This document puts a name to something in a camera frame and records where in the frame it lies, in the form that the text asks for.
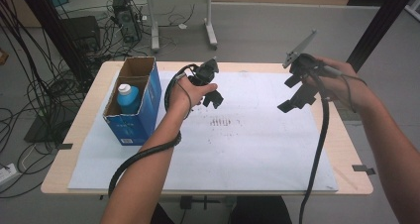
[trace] wooden table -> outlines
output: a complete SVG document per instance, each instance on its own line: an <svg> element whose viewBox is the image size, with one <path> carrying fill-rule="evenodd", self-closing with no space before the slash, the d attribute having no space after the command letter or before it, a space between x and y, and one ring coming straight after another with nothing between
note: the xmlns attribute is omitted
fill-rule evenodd
<svg viewBox="0 0 420 224"><path fill-rule="evenodd" d="M41 187L42 192L50 194L105 194L95 190L68 189L67 186L76 166L83 141L113 81L114 74L122 67L123 63L123 61L108 61L102 65L64 140L64 143L73 144L72 149L58 152ZM157 61L157 67L160 71L178 71L181 67L190 63L188 61ZM279 63L218 62L218 64L221 71L288 73L288 70L284 69ZM319 99L312 105L311 109L320 130L322 107ZM361 165L362 163L333 103L330 103L330 126L325 141L325 150L339 185L337 192L328 194L372 193L373 188L368 175L365 172L353 170L352 165Z"/></svg>

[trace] cardboard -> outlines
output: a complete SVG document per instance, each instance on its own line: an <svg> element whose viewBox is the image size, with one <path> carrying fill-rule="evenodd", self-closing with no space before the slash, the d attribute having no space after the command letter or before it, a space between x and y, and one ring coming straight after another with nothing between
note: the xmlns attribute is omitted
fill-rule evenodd
<svg viewBox="0 0 420 224"><path fill-rule="evenodd" d="M137 86L142 102L137 114L121 114L117 102L121 83ZM115 81L103 118L123 146L141 146L155 130L161 87L154 57L127 58Z"/></svg>
<svg viewBox="0 0 420 224"><path fill-rule="evenodd" d="M0 65L5 64L8 57L9 54L0 49Z"/></svg>

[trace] table leg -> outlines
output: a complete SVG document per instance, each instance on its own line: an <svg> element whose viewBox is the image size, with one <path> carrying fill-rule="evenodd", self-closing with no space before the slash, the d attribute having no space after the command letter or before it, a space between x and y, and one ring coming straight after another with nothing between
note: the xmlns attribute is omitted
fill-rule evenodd
<svg viewBox="0 0 420 224"><path fill-rule="evenodd" d="M204 19L207 35L209 36L210 45L217 50L217 40L214 34L213 25L211 24L211 0L207 0L207 18Z"/></svg>
<svg viewBox="0 0 420 224"><path fill-rule="evenodd" d="M405 6L405 10L408 11L411 15L413 15L417 20L420 21L420 14L417 13L417 9L420 7L420 0L414 1L411 6Z"/></svg>
<svg viewBox="0 0 420 224"><path fill-rule="evenodd" d="M158 44L158 22L155 20L153 0L148 1L149 14L152 21L152 52L157 53L159 50Z"/></svg>

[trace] white bottle cap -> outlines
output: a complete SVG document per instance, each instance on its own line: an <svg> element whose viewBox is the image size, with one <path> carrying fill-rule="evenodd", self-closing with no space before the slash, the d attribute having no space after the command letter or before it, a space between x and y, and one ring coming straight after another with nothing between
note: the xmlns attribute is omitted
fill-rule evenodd
<svg viewBox="0 0 420 224"><path fill-rule="evenodd" d="M122 94L122 95L127 95L131 93L131 86L130 84L127 83L122 83L119 87L118 87L118 91Z"/></svg>

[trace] white sheet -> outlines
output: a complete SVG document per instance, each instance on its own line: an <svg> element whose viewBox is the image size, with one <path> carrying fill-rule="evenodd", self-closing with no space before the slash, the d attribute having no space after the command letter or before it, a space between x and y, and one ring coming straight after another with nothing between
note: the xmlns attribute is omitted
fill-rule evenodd
<svg viewBox="0 0 420 224"><path fill-rule="evenodd" d="M159 73L162 98L173 72ZM309 106L284 114L276 108L297 90L289 74L221 72L214 82L225 98L218 109L195 107L181 128L163 190L306 190L318 143ZM117 167L139 147L123 147L102 118L108 96L84 141L68 188L107 189ZM157 120L164 114L163 102ZM314 190L337 191L323 153Z"/></svg>

